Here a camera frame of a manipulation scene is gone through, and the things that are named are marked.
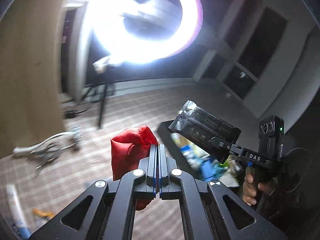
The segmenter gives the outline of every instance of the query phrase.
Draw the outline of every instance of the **patterned carpet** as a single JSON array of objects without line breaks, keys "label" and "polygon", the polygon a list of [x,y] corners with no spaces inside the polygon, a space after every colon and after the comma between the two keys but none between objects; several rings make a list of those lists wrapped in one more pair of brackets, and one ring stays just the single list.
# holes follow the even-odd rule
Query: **patterned carpet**
[{"label": "patterned carpet", "polygon": [[[10,156],[0,160],[0,211],[3,217],[9,217],[5,186],[14,183],[27,223],[35,231],[33,208],[58,213],[85,190],[86,181],[112,177],[110,139],[114,135],[125,128],[146,124],[157,137],[159,123],[174,119],[187,100],[240,128],[239,144],[257,150],[257,119],[241,103],[224,95],[212,87],[190,84],[110,98],[101,130],[96,128],[98,104],[79,117],[66,120],[67,129],[75,125],[81,128],[80,151],[66,150],[38,176],[35,161]],[[136,212],[132,238],[155,237],[184,239],[178,200],[155,199],[145,210]]]}]

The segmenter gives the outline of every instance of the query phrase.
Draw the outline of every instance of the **human hand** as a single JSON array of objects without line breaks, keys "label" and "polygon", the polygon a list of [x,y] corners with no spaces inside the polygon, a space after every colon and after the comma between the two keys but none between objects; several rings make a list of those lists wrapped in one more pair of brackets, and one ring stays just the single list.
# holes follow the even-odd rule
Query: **human hand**
[{"label": "human hand", "polygon": [[[253,184],[253,168],[247,167],[245,169],[245,177],[243,183],[243,196],[242,200],[246,202],[249,206],[255,205],[257,201],[255,200],[255,196],[257,195],[257,190]],[[274,184],[270,182],[260,182],[258,184],[258,189],[267,195],[271,195],[275,190]]]}]

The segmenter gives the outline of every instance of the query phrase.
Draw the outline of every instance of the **plastic packaging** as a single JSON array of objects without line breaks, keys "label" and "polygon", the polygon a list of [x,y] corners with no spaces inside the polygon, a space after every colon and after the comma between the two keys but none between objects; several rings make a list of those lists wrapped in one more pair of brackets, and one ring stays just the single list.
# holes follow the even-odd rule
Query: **plastic packaging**
[{"label": "plastic packaging", "polygon": [[180,148],[182,155],[186,158],[187,162],[194,170],[198,170],[200,168],[201,162],[198,158],[194,155],[192,148],[190,145],[186,145]]},{"label": "plastic packaging", "polygon": [[190,100],[184,104],[169,129],[190,140],[220,163],[224,163],[229,154],[214,149],[210,139],[218,137],[235,144],[241,133],[239,128],[210,114]]}]

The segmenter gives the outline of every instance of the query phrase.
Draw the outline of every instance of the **grip handle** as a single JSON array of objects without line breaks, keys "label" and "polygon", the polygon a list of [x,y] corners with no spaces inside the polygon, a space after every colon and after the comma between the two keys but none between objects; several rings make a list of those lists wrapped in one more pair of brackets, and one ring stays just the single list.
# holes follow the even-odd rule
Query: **grip handle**
[{"label": "grip handle", "polygon": [[257,194],[255,196],[257,203],[251,207],[253,209],[255,209],[257,212],[259,212],[264,205],[266,194],[264,194],[262,191],[260,191],[258,189],[258,184],[260,182],[267,182],[270,180],[270,178],[269,178],[267,172],[259,166],[254,167],[252,173],[253,173],[253,178],[254,178],[252,185],[254,186],[254,188],[256,189],[256,192],[257,192]]}]

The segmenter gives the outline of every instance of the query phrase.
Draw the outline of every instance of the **red cloth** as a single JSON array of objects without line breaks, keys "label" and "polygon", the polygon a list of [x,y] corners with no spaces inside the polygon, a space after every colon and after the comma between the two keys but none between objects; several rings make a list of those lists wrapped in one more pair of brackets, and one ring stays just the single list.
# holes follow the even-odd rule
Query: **red cloth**
[{"label": "red cloth", "polygon": [[[138,168],[139,160],[150,154],[150,145],[158,144],[149,127],[125,129],[111,139],[111,165],[113,180]],[[151,200],[139,200],[136,210],[144,209]]]}]

